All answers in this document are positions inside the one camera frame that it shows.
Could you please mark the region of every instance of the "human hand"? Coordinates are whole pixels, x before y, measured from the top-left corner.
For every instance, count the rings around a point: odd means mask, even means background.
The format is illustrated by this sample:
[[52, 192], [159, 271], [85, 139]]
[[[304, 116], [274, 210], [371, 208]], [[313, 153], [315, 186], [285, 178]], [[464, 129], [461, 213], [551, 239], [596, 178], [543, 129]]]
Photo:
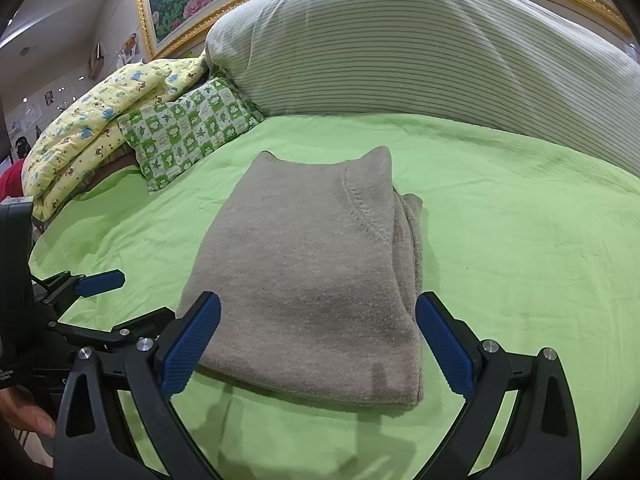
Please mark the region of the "human hand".
[[0, 415], [16, 430], [41, 433], [51, 438], [56, 435], [53, 419], [16, 388], [0, 390]]

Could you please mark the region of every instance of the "gray sweater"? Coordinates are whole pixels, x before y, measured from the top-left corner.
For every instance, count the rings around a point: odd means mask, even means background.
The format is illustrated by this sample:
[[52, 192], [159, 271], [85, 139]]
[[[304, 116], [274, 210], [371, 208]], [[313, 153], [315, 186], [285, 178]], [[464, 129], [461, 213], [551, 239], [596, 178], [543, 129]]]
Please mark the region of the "gray sweater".
[[203, 290], [222, 300], [201, 364], [313, 399], [417, 403], [421, 207], [394, 190], [384, 146], [339, 164], [260, 153], [182, 292], [179, 315]]

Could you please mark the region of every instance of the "ceiling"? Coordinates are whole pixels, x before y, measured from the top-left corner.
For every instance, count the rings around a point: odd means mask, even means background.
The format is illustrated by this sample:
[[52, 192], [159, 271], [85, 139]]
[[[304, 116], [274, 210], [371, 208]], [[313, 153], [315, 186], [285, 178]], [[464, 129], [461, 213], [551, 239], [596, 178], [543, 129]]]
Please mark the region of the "ceiling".
[[[93, 38], [104, 0], [25, 0], [0, 38], [0, 88], [65, 48]], [[20, 56], [24, 47], [30, 50]]]

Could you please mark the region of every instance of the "green checkered pillow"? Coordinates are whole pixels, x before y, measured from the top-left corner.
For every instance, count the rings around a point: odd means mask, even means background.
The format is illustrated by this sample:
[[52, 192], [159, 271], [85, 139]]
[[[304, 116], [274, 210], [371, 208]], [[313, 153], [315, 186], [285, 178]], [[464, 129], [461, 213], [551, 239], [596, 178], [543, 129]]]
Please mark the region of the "green checkered pillow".
[[118, 118], [149, 192], [263, 120], [252, 102], [218, 73], [175, 103], [151, 103]]

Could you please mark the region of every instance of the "green bed sheet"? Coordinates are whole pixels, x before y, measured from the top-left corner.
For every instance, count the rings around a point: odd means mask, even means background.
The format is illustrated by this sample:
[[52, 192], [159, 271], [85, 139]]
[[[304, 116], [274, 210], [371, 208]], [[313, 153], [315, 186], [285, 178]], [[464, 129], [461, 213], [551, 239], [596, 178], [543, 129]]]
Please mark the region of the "green bed sheet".
[[[558, 351], [586, 478], [640, 402], [640, 180], [606, 162], [425, 116], [269, 118], [151, 196], [127, 168], [76, 197], [36, 244], [32, 270], [123, 270], [124, 288], [65, 314], [81, 326], [108, 330], [175, 308], [206, 229], [258, 152], [330, 163], [383, 144], [399, 192], [424, 200], [424, 289], [508, 351]], [[426, 345], [424, 386], [423, 402], [402, 412], [308, 402], [201, 369], [172, 402], [227, 480], [395, 480], [415, 475], [462, 406]], [[512, 403], [509, 395], [477, 467], [490, 461]], [[162, 470], [125, 405], [145, 461]]]

